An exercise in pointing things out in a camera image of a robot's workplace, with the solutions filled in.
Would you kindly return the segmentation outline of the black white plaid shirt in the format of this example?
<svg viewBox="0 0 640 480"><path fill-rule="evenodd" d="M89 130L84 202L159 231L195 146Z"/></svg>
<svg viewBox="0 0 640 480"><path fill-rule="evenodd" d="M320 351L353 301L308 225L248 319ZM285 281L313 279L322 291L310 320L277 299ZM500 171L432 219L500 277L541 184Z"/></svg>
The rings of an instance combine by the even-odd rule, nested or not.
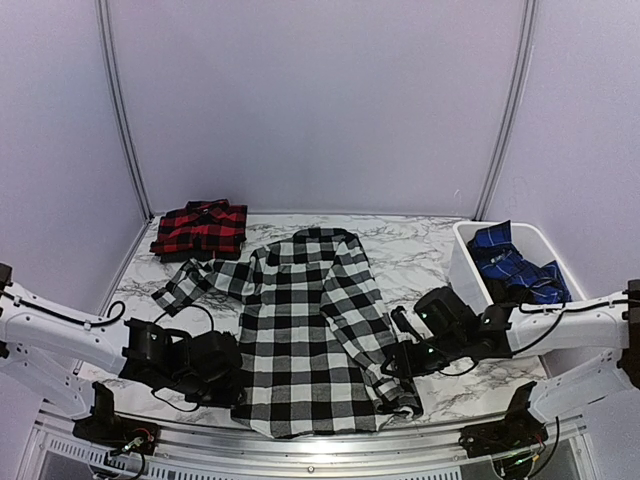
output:
<svg viewBox="0 0 640 480"><path fill-rule="evenodd" d="M241 305L245 397L234 422L289 439L376 432L422 414L414 384L384 372L397 336L354 233L303 229L246 261L188 261L153 300L173 316L210 292Z"/></svg>

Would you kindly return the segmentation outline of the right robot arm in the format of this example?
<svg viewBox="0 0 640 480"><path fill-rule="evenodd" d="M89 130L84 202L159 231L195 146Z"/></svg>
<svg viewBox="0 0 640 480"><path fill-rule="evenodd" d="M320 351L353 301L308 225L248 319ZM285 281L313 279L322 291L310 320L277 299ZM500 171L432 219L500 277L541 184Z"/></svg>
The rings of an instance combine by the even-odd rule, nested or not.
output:
<svg viewBox="0 0 640 480"><path fill-rule="evenodd" d="M515 448L534 431L576 408L639 386L639 283L595 300L552 305L492 304L481 313L450 287L436 288L417 304L431 337L408 323L402 308L391 317L411 340L396 344L382 365L390 376L410 379L444 370L468 358L483 360L539 356L556 350L598 349L597 356L543 382L520 387L495 438Z"/></svg>

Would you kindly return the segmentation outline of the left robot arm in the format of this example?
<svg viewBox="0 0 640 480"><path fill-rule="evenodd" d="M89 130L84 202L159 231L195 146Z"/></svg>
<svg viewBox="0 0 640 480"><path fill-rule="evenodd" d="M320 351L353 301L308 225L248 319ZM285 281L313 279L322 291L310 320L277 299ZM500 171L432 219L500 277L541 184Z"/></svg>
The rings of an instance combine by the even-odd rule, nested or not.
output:
<svg viewBox="0 0 640 480"><path fill-rule="evenodd" d="M100 396L102 384L75 378L52 359L66 356L121 379L183 395L197 407L232 408L244 397L235 338L214 329L193 336L123 313L100 317L64 307L28 291L1 267L1 370L86 426L106 445L125 438L126 423Z"/></svg>

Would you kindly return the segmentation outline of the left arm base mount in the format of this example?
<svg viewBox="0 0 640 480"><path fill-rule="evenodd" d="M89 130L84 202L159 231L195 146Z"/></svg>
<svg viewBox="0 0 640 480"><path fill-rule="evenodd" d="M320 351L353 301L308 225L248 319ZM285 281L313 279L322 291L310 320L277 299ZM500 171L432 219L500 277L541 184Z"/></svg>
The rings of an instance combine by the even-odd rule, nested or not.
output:
<svg viewBox="0 0 640 480"><path fill-rule="evenodd" d="M113 392L99 382L94 382L92 388L94 399L89 416L74 421L73 435L110 447L118 454L134 451L152 455L160 433L159 425L117 415Z"/></svg>

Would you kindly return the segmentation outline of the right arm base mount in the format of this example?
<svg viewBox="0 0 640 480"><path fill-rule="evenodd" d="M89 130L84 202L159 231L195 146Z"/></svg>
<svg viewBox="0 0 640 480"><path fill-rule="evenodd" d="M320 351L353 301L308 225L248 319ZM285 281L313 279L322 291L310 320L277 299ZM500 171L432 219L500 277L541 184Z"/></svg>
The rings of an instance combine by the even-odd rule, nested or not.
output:
<svg viewBox="0 0 640 480"><path fill-rule="evenodd" d="M545 424L528 410L535 385L535 382L529 382L516 389L501 420L461 429L458 444L469 458L517 450L548 439Z"/></svg>

